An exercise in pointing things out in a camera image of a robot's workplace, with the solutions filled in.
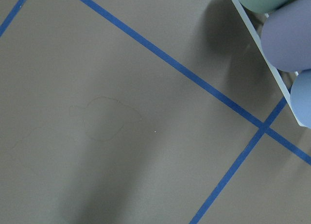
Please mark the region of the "white cup rack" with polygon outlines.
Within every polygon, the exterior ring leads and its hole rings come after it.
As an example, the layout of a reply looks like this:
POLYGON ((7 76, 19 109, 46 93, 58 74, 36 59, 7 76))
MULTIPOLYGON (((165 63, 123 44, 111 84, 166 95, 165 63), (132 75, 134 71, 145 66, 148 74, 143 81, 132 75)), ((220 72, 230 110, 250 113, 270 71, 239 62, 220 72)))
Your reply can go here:
POLYGON ((262 50, 262 46, 261 46, 261 40, 260 40, 260 36, 258 34, 258 32, 256 31, 251 19, 249 18, 249 15, 246 13, 244 7, 241 5, 241 3, 239 2, 239 0, 231 0, 232 3, 234 4, 237 12, 239 13, 242 21, 244 22, 246 28, 248 29, 254 43, 256 44, 260 54, 262 55, 265 63, 267 64, 270 72, 272 73, 277 85, 279 86, 291 112, 293 113, 294 118, 297 121, 297 124, 301 127, 306 127, 306 125, 304 125, 295 115, 292 105, 291 105, 291 94, 289 89, 286 87, 286 84, 284 83, 283 78, 281 77, 279 70, 277 68, 275 68, 273 65, 271 65, 271 63, 267 60, 267 58, 265 57, 263 50, 262 50))

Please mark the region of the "blue plastic cup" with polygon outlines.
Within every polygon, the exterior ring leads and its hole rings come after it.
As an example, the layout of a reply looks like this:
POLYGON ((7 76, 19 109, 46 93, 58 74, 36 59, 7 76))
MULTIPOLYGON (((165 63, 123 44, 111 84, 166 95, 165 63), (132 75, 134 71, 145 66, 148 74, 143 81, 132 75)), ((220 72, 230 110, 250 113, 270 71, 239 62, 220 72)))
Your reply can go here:
POLYGON ((311 128, 311 70, 302 71, 291 88, 291 105, 297 119, 311 128))

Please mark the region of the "purple plastic cup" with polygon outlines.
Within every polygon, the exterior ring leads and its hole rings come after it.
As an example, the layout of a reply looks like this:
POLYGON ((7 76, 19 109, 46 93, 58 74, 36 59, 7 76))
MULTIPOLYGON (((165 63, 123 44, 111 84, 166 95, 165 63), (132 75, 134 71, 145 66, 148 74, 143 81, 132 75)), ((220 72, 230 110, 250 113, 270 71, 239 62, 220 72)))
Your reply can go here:
POLYGON ((261 32, 264 56, 275 68, 294 72, 311 68, 311 0, 296 0, 266 19, 261 32))

